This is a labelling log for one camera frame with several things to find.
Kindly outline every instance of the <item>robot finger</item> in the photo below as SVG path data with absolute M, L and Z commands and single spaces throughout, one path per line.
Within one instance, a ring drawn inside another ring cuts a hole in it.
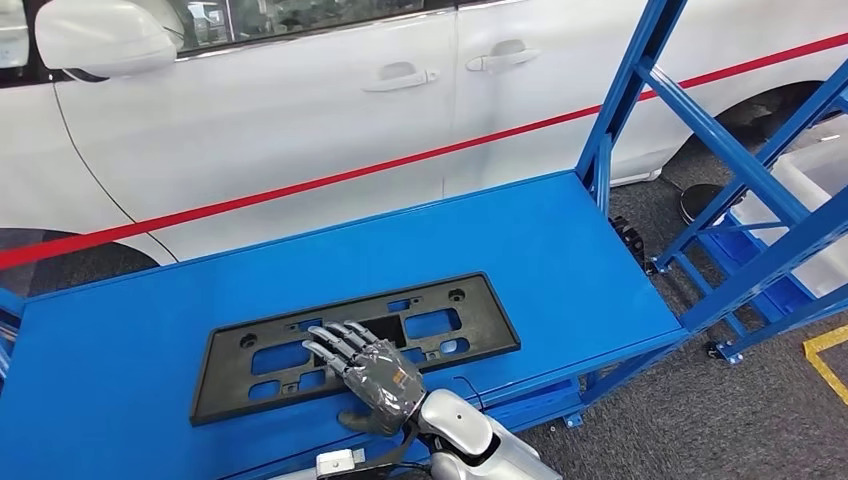
M 346 321 L 345 326 L 352 328 L 357 334 L 359 334 L 360 337 L 364 338 L 365 341 L 369 344 L 379 340 L 379 338 L 377 338 L 373 333 L 371 333 L 371 330 L 368 330 L 367 328 L 354 322 L 353 320 Z
M 316 337 L 320 338 L 321 340 L 324 340 L 325 342 L 327 342 L 329 347 L 331 349 L 335 350 L 336 352 L 338 352 L 338 354 L 341 355 L 342 359 L 344 359 L 345 362 L 351 361 L 353 359 L 353 357 L 356 355 L 356 350 L 354 350 L 353 347 L 351 347 L 350 345 L 345 343 L 345 341 L 342 340 L 341 338 L 333 335 L 326 328 L 309 327 L 308 331 L 312 335 L 315 335 Z
M 340 323 L 328 323 L 327 329 L 332 330 L 335 333 L 338 333 L 345 339 L 348 343 L 353 344 L 353 346 L 357 350 L 362 350 L 362 347 L 368 345 L 368 342 L 365 341 L 362 337 L 359 336 L 355 331 L 350 330 Z
M 304 340 L 301 345 L 303 345 L 303 348 L 321 357 L 336 373 L 344 376 L 345 370 L 348 367 L 347 362 L 334 355 L 333 352 L 327 350 L 318 342 Z

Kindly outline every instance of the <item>plastic container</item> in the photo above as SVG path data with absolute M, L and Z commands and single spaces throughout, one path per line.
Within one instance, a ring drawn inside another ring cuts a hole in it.
M 813 211 L 848 185 L 848 136 L 843 135 L 782 155 L 772 175 L 801 203 Z M 730 210 L 740 224 L 775 222 L 777 217 L 753 192 Z M 786 228 L 752 230 L 771 245 Z M 848 283 L 848 235 L 793 270 L 793 275 L 815 296 L 821 297 Z

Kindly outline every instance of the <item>floor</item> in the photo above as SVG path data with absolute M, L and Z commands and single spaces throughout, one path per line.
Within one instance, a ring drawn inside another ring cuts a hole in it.
M 757 142 L 749 139 L 751 146 Z M 683 228 L 677 214 L 681 189 L 728 178 L 703 146 L 691 142 L 657 181 L 614 189 L 612 210 L 625 215 L 648 252 L 656 253 Z M 31 237 L 7 233 L 0 248 L 37 240 Z M 110 245 L 3 272 L 0 284 L 35 295 L 151 265 L 130 249 Z M 706 274 L 716 275 L 708 269 Z M 654 282 L 678 312 L 696 298 L 675 272 Z M 801 347 L 805 339 L 846 323 L 848 316 L 841 315 L 791 332 L 746 352 L 737 366 L 705 355 L 706 340 L 725 338 L 721 328 L 713 329 L 599 402 L 583 426 L 569 430 L 558 420 L 520 436 L 572 480 L 846 479 L 848 406 Z M 824 358 L 848 381 L 848 344 Z

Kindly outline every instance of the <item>red line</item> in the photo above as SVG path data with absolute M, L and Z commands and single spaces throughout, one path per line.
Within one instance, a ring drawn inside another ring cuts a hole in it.
M 848 33 L 843 33 L 841 35 L 836 35 L 834 37 L 826 38 L 824 40 L 819 40 L 817 42 L 809 43 L 807 45 L 791 48 L 789 50 L 784 50 L 782 52 L 751 60 L 749 62 L 740 63 L 739 65 L 734 65 L 731 67 L 723 68 L 721 70 L 717 70 L 715 72 L 690 78 L 681 82 L 680 85 L 683 88 L 696 87 L 698 85 L 715 82 L 717 80 L 722 80 L 724 78 L 732 77 L 734 75 L 750 72 L 752 70 L 767 67 L 769 65 L 785 62 L 787 60 L 792 60 L 805 55 L 821 52 L 823 50 L 840 47 L 846 44 L 848 44 Z M 653 91 L 648 91 L 642 93 L 642 95 L 640 95 L 639 97 L 639 100 L 647 100 L 655 96 L 656 93 L 654 93 Z M 522 133 L 531 132 L 540 128 L 545 128 L 570 120 L 575 120 L 577 118 L 585 117 L 588 115 L 593 115 L 598 113 L 600 110 L 601 106 L 595 105 L 593 107 L 588 107 L 582 110 L 577 110 L 575 112 L 558 115 L 556 117 L 529 123 L 527 125 L 510 128 L 508 130 L 495 132 L 489 135 L 484 135 L 482 137 L 472 138 L 470 140 L 454 143 L 452 145 L 446 145 L 444 147 L 435 148 L 426 152 L 420 152 L 414 155 L 389 160 L 387 162 L 377 163 L 367 167 L 337 173 L 335 175 L 330 175 L 329 177 L 309 180 L 307 182 L 289 185 L 287 187 L 278 188 L 276 190 L 270 190 L 263 193 L 257 193 L 255 195 L 249 195 L 247 197 L 228 200 L 212 205 L 206 205 L 203 207 L 198 207 L 183 212 L 172 213 L 170 215 L 165 215 L 164 217 L 151 218 L 149 220 L 144 220 L 138 223 L 130 223 L 127 225 L 121 225 L 119 227 L 107 228 L 106 230 L 100 230 L 97 232 L 72 237 L 65 237 L 57 240 L 51 240 L 48 242 L 42 242 L 36 245 L 29 245 L 26 247 L 6 250 L 0 252 L 0 270 L 14 267 L 17 265 L 22 265 L 25 263 L 35 262 L 45 258 L 54 257 L 56 255 L 62 255 L 65 253 L 71 253 L 86 248 L 96 247 L 98 245 L 114 242 L 116 240 L 132 237 L 134 235 L 139 235 L 142 233 L 171 227 L 180 223 L 190 222 L 199 218 L 229 212 L 231 210 L 248 207 L 250 205 L 256 205 L 258 203 L 267 202 L 269 200 L 275 200 L 277 198 L 294 195 L 296 193 L 305 192 L 307 190 L 325 187 L 334 183 L 344 182 L 345 180 L 363 177 L 365 175 L 382 172 L 384 170 L 389 170 L 403 165 L 409 165 L 411 163 L 420 162 L 422 160 L 438 157 L 447 153 L 464 150 L 466 148 L 475 147 L 484 143 L 494 142 L 503 138 L 520 135 Z

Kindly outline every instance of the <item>yellow tape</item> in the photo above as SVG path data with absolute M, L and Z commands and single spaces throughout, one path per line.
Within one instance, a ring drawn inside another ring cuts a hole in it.
M 819 353 L 822 351 L 835 345 L 839 345 L 845 341 L 848 341 L 848 325 L 807 340 L 804 342 L 804 354 L 806 355 L 807 360 L 810 361 L 810 364 L 813 365 L 813 368 L 815 368 L 822 378 L 824 378 L 824 381 L 830 385 L 830 388 L 839 395 L 839 398 L 845 402 L 845 405 L 848 405 L 848 387 L 839 380 L 839 377 L 833 373 L 833 370 L 831 370 L 819 356 Z

